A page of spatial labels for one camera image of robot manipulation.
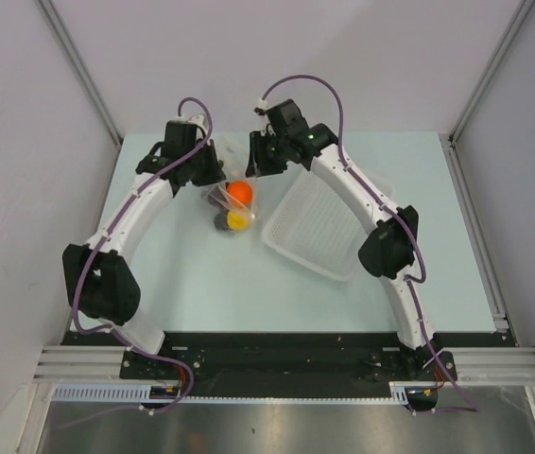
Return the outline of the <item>yellow fake fruit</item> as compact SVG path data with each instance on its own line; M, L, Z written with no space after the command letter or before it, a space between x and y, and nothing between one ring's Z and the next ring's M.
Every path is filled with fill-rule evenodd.
M226 225L233 232L242 232L250 227L250 221L238 212L229 211L226 214Z

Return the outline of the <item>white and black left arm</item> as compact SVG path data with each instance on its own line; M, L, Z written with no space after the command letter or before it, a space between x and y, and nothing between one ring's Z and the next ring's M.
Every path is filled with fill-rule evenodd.
M70 244L62 254L77 330L86 330L81 316L97 321L97 330L144 351L140 364L156 378L172 371L174 356L162 347L164 331L141 307L142 291L130 263L154 219L183 187L224 181L211 131L212 122L204 114L167 122L163 140L140 160L115 212L84 244Z

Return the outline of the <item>dark purple fake grapes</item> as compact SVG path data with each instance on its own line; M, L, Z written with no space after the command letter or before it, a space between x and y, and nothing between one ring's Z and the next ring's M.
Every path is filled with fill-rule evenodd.
M227 208L227 199L224 197L221 189L218 186L207 190L204 193L205 200L211 205L217 208L218 210L223 210Z

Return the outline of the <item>orange fake fruit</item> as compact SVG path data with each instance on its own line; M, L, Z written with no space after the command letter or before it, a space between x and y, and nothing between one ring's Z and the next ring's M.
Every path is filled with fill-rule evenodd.
M233 205L237 207L249 206L253 200L253 189L246 181L233 181L226 187L226 191Z

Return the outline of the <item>clear zip top bag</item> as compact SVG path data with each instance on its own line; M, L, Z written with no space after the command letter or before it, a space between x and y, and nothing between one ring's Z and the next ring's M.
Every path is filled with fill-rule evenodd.
M211 185L202 197L215 210L217 231L245 232L259 218L257 176L249 147L233 134L222 134L216 140L216 152L225 180Z

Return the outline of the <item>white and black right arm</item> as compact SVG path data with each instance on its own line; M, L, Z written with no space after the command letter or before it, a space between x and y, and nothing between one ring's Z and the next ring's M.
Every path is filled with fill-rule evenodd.
M436 361L431 353L435 350L434 330L417 291L427 278L418 245L417 210L385 196L345 151L342 133L323 123L309 125L293 100L271 106L260 99L254 111L263 117L264 125L250 133L248 173L270 176L299 165L345 203L366 234L358 259L364 270L381 282L398 340L408 349L401 355L402 370L412 379L425 378Z

